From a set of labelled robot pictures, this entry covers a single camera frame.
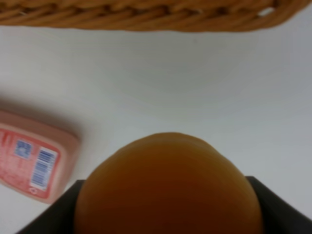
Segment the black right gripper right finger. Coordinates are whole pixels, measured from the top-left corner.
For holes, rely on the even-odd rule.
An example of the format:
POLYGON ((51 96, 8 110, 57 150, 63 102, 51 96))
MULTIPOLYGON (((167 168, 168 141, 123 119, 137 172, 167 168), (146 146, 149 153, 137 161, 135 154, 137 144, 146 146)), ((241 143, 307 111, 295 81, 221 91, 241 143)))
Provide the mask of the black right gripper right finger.
POLYGON ((266 234, 312 234, 312 220, 289 205, 254 176, 247 176, 258 198, 266 234))

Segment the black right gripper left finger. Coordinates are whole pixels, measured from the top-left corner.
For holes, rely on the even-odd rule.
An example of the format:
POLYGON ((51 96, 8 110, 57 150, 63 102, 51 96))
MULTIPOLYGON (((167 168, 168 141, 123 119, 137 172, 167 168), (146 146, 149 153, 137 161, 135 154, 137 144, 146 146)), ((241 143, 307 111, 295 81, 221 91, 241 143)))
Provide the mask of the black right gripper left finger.
POLYGON ((84 180, 77 180, 60 198, 17 234, 73 234, 74 213, 84 180))

